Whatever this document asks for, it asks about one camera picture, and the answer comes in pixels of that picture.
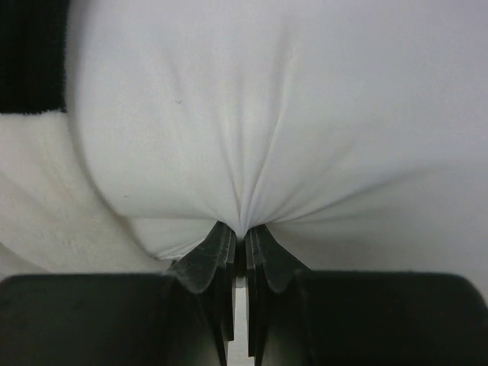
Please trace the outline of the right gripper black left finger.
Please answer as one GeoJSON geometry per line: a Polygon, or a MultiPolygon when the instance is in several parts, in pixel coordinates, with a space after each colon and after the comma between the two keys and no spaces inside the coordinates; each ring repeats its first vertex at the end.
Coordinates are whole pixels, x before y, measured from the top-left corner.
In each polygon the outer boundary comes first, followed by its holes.
{"type": "Polygon", "coordinates": [[[236,234],[218,222],[197,247],[168,269],[197,297],[211,328],[220,365],[227,364],[228,344],[234,340],[235,261],[236,234]]]}

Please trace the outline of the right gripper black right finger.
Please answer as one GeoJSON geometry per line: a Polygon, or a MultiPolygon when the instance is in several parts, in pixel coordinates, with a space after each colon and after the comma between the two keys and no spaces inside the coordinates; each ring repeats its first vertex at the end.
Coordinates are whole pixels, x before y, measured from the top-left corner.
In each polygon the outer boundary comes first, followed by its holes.
{"type": "Polygon", "coordinates": [[[315,365],[303,281],[314,271],[267,226],[245,236],[248,352],[255,365],[315,365]]]}

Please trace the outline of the black white checkered pillowcase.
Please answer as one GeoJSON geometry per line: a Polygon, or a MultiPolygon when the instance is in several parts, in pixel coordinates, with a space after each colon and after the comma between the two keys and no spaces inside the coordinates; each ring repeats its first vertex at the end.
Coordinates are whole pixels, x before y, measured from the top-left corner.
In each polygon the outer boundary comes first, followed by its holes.
{"type": "Polygon", "coordinates": [[[1,3],[1,275],[161,271],[97,196],[66,113],[68,1],[1,3]]]}

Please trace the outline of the white pillow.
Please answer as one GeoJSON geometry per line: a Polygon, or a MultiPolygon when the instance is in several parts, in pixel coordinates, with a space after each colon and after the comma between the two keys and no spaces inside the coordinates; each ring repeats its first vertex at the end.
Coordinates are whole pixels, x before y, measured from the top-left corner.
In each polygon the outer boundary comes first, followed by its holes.
{"type": "Polygon", "coordinates": [[[74,1],[66,61],[88,176],[153,255],[221,221],[487,276],[485,1],[74,1]]]}

